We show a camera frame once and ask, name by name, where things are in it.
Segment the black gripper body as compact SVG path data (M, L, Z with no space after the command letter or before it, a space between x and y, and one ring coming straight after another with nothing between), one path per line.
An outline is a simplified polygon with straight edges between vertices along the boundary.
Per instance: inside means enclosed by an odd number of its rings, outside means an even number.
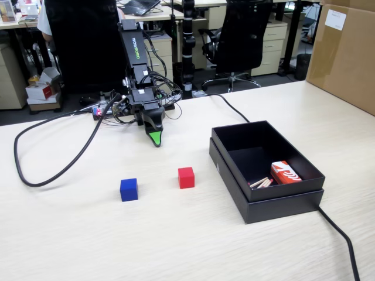
M152 88L134 89L130 95L130 111L134 115L136 112L144 115L160 115L161 106L155 99Z

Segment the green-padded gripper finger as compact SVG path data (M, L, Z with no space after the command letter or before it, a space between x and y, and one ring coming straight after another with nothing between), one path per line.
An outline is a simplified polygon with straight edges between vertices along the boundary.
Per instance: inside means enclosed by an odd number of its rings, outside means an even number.
M160 147L162 142L162 129L155 129L151 124L144 124L145 133L155 147Z

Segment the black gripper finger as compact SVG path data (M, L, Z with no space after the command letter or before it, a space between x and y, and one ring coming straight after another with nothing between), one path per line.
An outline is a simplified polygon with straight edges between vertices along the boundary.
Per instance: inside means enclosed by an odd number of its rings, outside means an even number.
M164 107L142 110L142 120L144 122L145 132L146 133L162 132L163 131L162 121L164 117L165 117Z

